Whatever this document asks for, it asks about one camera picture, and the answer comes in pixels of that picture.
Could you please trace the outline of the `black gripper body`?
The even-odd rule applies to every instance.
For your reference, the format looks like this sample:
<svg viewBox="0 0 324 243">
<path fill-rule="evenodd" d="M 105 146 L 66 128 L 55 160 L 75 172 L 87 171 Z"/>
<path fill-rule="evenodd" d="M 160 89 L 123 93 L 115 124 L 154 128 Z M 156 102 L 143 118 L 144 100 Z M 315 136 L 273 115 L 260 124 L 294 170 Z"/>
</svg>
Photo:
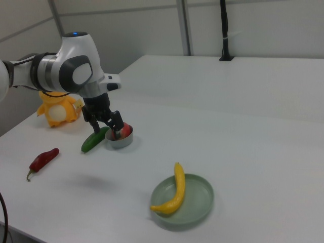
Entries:
<svg viewBox="0 0 324 243">
<path fill-rule="evenodd" d="M 108 122 L 110 118 L 110 100 L 108 93 L 93 98 L 83 98 L 85 103 L 82 108 L 86 122 Z"/>
</svg>

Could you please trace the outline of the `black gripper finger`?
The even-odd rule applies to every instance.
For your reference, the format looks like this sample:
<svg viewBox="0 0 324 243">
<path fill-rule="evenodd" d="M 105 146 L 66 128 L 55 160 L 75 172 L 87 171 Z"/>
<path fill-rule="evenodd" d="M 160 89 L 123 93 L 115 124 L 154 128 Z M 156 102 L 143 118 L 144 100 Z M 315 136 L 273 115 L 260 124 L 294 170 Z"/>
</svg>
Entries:
<svg viewBox="0 0 324 243">
<path fill-rule="evenodd" d="M 108 119 L 105 122 L 107 126 L 112 129 L 112 133 L 114 134 L 115 138 L 121 138 L 121 129 L 124 127 L 124 121 L 121 117 L 120 112 L 117 111 L 110 111 L 108 113 Z"/>
<path fill-rule="evenodd" d="M 97 119 L 95 115 L 88 111 L 88 109 L 85 106 L 83 106 L 83 116 L 84 120 L 92 126 L 94 133 L 98 134 L 100 132 L 100 127 L 97 122 Z"/>
</svg>

